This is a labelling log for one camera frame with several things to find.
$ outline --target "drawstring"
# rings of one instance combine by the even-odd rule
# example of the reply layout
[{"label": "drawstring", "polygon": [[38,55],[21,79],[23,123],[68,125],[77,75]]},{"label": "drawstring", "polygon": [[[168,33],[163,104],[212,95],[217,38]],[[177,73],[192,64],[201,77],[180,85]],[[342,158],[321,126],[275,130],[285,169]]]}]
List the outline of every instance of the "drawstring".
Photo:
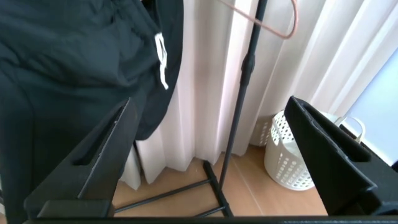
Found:
[{"label": "drawstring", "polygon": [[157,56],[160,61],[160,82],[162,82],[164,89],[167,90],[169,88],[168,84],[166,83],[165,77],[165,69],[167,66],[167,52],[164,46],[164,39],[161,32],[155,35],[155,43]]}]

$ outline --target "pink wire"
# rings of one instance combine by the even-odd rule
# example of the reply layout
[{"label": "pink wire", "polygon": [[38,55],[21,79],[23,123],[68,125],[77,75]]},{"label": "pink wire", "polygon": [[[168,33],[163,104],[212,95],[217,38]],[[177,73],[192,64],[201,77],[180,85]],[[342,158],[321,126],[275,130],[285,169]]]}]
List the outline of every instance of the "pink wire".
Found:
[{"label": "pink wire", "polygon": [[247,14],[244,13],[242,10],[237,9],[234,5],[232,5],[232,4],[228,3],[228,2],[225,2],[224,0],[218,0],[218,1],[219,1],[219,2],[222,2],[224,5],[228,6],[228,7],[231,8],[232,10],[236,11],[237,13],[239,13],[240,15],[242,15],[243,17],[245,17],[246,19],[248,19],[248,20],[252,21],[253,23],[255,23],[255,24],[261,26],[262,28],[268,30],[269,32],[271,32],[271,33],[277,35],[278,37],[280,37],[280,38],[282,38],[282,39],[290,39],[290,38],[296,33],[296,30],[297,30],[297,23],[298,23],[298,21],[299,21],[299,13],[298,13],[298,11],[297,11],[297,2],[296,2],[296,0],[291,0],[291,1],[292,1],[292,5],[293,5],[293,12],[294,12],[294,24],[293,24],[292,30],[291,30],[290,33],[287,34],[287,35],[282,34],[282,33],[280,33],[279,31],[276,31],[276,30],[274,30],[274,29],[271,28],[271,27],[268,27],[267,25],[263,24],[260,20],[255,19],[255,18],[253,18],[253,17],[247,15]]}]

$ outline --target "hanging clothes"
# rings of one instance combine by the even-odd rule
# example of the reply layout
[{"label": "hanging clothes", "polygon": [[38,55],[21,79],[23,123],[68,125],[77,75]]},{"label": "hanging clothes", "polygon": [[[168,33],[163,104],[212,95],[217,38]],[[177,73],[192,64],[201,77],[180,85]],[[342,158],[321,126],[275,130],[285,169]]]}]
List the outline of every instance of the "hanging clothes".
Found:
[{"label": "hanging clothes", "polygon": [[111,110],[145,99],[136,139],[162,121],[182,56],[182,0],[0,2],[0,174],[8,223]]}]

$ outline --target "wooden floor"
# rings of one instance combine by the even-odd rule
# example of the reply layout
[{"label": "wooden floor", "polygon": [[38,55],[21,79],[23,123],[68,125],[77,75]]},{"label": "wooden floor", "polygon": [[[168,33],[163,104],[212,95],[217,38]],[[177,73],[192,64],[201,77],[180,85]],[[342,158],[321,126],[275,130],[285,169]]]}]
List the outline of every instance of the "wooden floor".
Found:
[{"label": "wooden floor", "polygon": [[[264,148],[249,147],[229,163],[223,192],[235,216],[326,215],[316,188],[304,192],[288,190],[275,183],[264,168]],[[213,167],[219,177],[223,156]],[[150,185],[142,179],[135,191],[120,182],[113,198],[116,208],[206,179],[201,161],[192,160],[186,172],[165,169]],[[209,184],[117,213],[117,217],[189,217],[217,207]],[[213,214],[222,216],[222,212]]]}]

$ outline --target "curtain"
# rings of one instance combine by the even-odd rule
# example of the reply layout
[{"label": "curtain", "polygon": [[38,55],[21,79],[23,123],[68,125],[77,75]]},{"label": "curtain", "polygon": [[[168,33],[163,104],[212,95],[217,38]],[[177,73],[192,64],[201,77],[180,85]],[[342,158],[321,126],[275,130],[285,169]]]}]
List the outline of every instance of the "curtain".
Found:
[{"label": "curtain", "polygon": [[[256,0],[230,2],[254,17]],[[251,35],[252,23],[218,1],[184,4],[177,87],[163,122],[149,139],[137,142],[148,183],[165,167],[185,171],[194,157],[215,163],[225,150]],[[290,95],[344,115],[398,47],[398,0],[299,0],[298,11],[298,30],[291,39],[261,31],[233,146],[239,156],[257,119],[282,110]],[[268,1],[264,23],[288,32],[290,1]],[[135,159],[127,164],[138,166]],[[136,189],[139,169],[128,166],[124,181]]]}]

